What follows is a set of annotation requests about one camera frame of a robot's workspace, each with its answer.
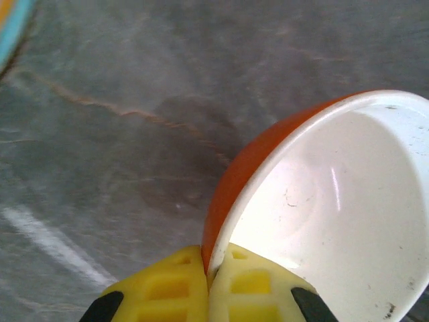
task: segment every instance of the black gripper pad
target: black gripper pad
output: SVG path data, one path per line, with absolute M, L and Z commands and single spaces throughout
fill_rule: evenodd
M 95 300 L 79 322 L 111 322 L 119 305 L 123 300 L 123 293 L 110 292 Z
M 291 291 L 307 322 L 339 322 L 317 294 L 300 287 Z

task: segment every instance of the gray floor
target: gray floor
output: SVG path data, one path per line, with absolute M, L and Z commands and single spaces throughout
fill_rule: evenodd
M 429 97 L 427 0 L 36 9 L 0 82 L 1 322 L 78 321 L 199 243 L 217 180 L 276 120 L 367 89 Z

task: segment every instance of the dirt speck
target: dirt speck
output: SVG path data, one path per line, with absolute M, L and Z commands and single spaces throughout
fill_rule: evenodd
M 410 281 L 408 282 L 407 289 L 414 290 L 414 283 L 416 280 L 414 280 L 412 277 L 410 278 Z
M 385 320 L 388 320 L 391 318 L 391 315 L 393 314 L 396 308 L 396 305 L 393 305 L 391 303 L 388 303 L 388 304 L 389 304 L 389 312 L 387 312 L 387 314 L 385 315 L 384 317 Z

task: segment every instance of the scratch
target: scratch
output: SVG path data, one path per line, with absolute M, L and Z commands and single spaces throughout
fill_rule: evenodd
M 2 127 L 0 129 L 0 131 L 5 132 L 5 133 L 18 133 L 19 130 L 18 129 L 7 129 L 6 127 Z
M 223 166 L 226 167 L 231 163 L 231 160 L 221 151 L 221 149 L 215 143 L 206 139 L 204 134 L 192 124 L 171 122 L 171 121 L 168 121 L 167 119 L 165 119 L 164 117 L 161 117 L 161 116 L 153 114 L 153 113 L 141 111 L 139 109 L 131 109 L 129 111 L 123 112 L 123 111 L 121 111 L 119 106 L 116 104 L 98 101 L 98 100 L 92 99 L 90 97 L 80 97 L 76 93 L 73 93 L 72 91 L 70 91 L 69 89 L 67 89 L 61 85 L 58 85 L 58 84 L 38 75 L 35 72 L 32 72 L 30 70 L 15 68 L 15 69 L 13 69 L 13 72 L 14 73 L 29 74 L 35 80 L 37 80 L 37 81 L 41 82 L 42 84 L 45 84 L 47 87 L 49 87 L 59 97 L 62 97 L 63 99 L 65 99 L 71 103 L 84 105 L 84 106 L 102 107 L 102 108 L 105 108 L 105 109 L 109 110 L 110 112 L 118 115 L 119 117 L 123 117 L 123 116 L 127 116 L 127 115 L 138 115 L 148 122 L 158 124 L 158 125 L 161 125 L 164 127 L 168 127 L 170 129 L 183 129 L 184 131 L 187 131 L 190 135 L 192 135 L 194 138 L 196 138 L 202 146 L 205 146 L 205 147 L 211 149 L 215 153 L 215 155 L 219 159 L 219 162 Z
M 296 47 L 292 47 L 292 46 L 288 46 L 288 49 L 292 50 L 294 52 L 299 52 L 301 54 L 304 54 L 305 56 L 307 56 L 313 60 L 322 60 L 325 62 L 346 62 L 346 61 L 350 60 L 348 57 L 330 58 L 330 57 L 324 57 L 324 56 L 317 56 L 315 53 L 313 53 L 307 49 L 296 48 Z
M 0 144 L 15 144 L 15 143 L 37 142 L 37 141 L 38 140 L 34 140 L 34 139 L 19 139 L 19 140 L 0 141 Z
M 288 204 L 289 207 L 297 207 L 298 205 L 293 205 L 289 202 L 288 200 L 288 191 L 289 189 L 286 189 L 286 193 L 284 194 L 285 198 L 286 198 L 286 203 Z

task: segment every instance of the orange bowl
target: orange bowl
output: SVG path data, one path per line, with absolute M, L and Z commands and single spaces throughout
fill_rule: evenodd
M 400 321 L 429 283 L 429 101 L 371 91 L 267 129 L 234 159 L 202 239 L 305 278 L 339 321 Z
M 202 261 L 206 274 L 219 231 L 249 179 L 273 150 L 295 129 L 320 111 L 356 94 L 317 105 L 274 124 L 244 147 L 223 174 L 214 192 L 202 236 Z

